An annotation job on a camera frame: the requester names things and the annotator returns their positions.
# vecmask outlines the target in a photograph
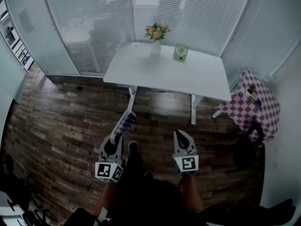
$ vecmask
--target table leg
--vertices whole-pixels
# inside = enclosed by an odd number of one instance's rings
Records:
[[[197,120],[197,105],[203,99],[202,96],[191,95],[191,124],[195,125]]]
[[[221,110],[217,110],[211,117],[212,117],[213,119],[215,119],[217,116],[220,115],[220,113],[222,113],[222,111],[221,111]]]
[[[133,108],[133,104],[134,104],[134,100],[135,100],[135,97],[136,97],[137,88],[138,88],[137,86],[131,86],[130,88],[128,88],[128,90],[130,91],[130,96],[131,96],[130,101],[129,101],[128,106],[127,106],[127,109],[129,111],[131,111],[132,108]]]

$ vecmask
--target checkered tablecloth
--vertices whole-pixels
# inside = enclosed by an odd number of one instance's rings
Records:
[[[260,108],[256,107],[245,95],[252,84],[256,86],[257,97],[262,104]],[[247,131],[251,127],[251,122],[257,121],[263,129],[264,142],[275,137],[278,131],[280,104],[250,69],[240,75],[238,85],[231,98],[230,102],[221,103],[218,109],[229,115],[242,131]],[[253,141],[256,141],[257,138],[256,131],[250,135],[250,139]]]

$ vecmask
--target black shoe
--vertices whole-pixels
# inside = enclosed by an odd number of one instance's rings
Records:
[[[137,144],[137,142],[131,141],[128,144],[128,151],[130,152],[130,154],[132,154],[132,153],[139,153],[138,152],[138,144]]]
[[[154,173],[151,170],[147,170],[144,174],[144,178],[147,180],[154,179]]]

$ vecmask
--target flower vase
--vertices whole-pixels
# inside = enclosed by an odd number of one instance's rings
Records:
[[[159,40],[156,40],[151,45],[151,54],[158,56],[161,52],[161,44]]]

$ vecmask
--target person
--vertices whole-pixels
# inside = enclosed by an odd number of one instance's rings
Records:
[[[207,225],[203,217],[205,208],[193,175],[182,178],[181,193],[174,184],[155,180],[150,170],[143,174],[143,161],[135,141],[128,145],[128,149],[130,155],[124,173],[118,183],[106,183],[93,215],[77,209],[65,226],[75,222],[77,225],[94,225],[102,211],[107,215],[100,225],[126,222]]]

